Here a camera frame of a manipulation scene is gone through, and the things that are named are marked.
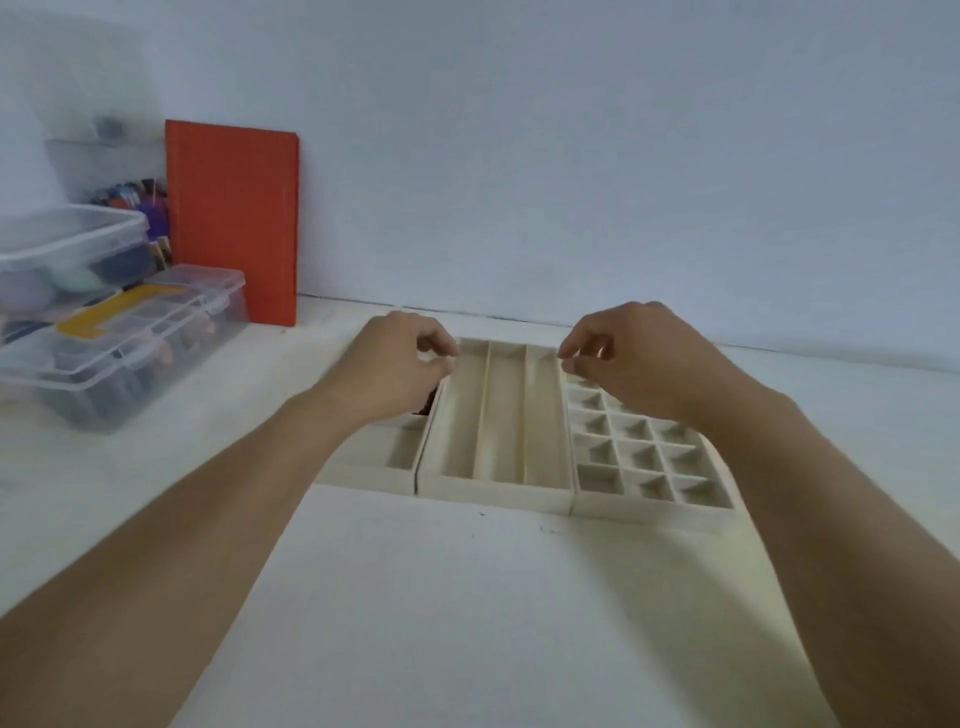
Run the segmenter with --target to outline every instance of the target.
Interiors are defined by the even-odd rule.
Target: transparent organizer box
[[[55,319],[156,272],[147,217],[65,205],[0,218],[0,313]]]
[[[70,424],[125,422],[248,321],[240,271],[177,265],[0,349],[0,382]]]

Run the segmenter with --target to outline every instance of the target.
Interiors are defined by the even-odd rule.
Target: drawer organizer
[[[412,496],[429,420],[403,415],[357,430],[330,456],[317,480]]]
[[[81,429],[125,422],[247,323],[240,271],[178,265],[0,349],[0,382]]]
[[[585,518],[717,530],[733,484],[690,427],[566,375],[555,349],[461,339],[428,417],[370,425],[322,482]]]

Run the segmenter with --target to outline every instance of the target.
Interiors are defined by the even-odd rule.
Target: hand
[[[418,350],[439,357],[422,361]],[[436,319],[391,311],[366,323],[318,386],[362,426],[421,409],[456,355],[457,342]]]
[[[596,382],[636,412],[698,428],[760,386],[657,302],[585,316],[557,356],[565,372]]]

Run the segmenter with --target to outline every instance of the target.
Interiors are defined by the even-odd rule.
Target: finger
[[[440,356],[456,356],[457,341],[440,325],[437,319],[430,316],[411,314],[411,324],[417,333],[417,347],[422,352],[433,351]]]
[[[612,311],[597,311],[584,316],[573,330],[566,336],[564,342],[557,349],[560,359],[568,359],[582,349],[595,336],[613,337]]]
[[[436,359],[424,361],[420,365],[420,371],[423,375],[423,388],[429,392],[440,384],[440,380],[445,376],[453,374],[453,360],[445,356],[438,356]]]
[[[603,386],[604,374],[611,366],[609,361],[595,356],[573,356],[561,363],[564,371],[570,375],[581,376]]]
[[[582,349],[580,349],[580,355],[600,356],[600,352],[604,352],[610,345],[610,342],[610,336],[594,336],[592,339],[587,341]]]

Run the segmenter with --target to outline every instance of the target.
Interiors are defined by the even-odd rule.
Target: person's left hand
[[[423,361],[418,350],[438,357]],[[362,426],[421,409],[456,355],[457,342],[436,319],[391,311],[366,323],[318,386]]]

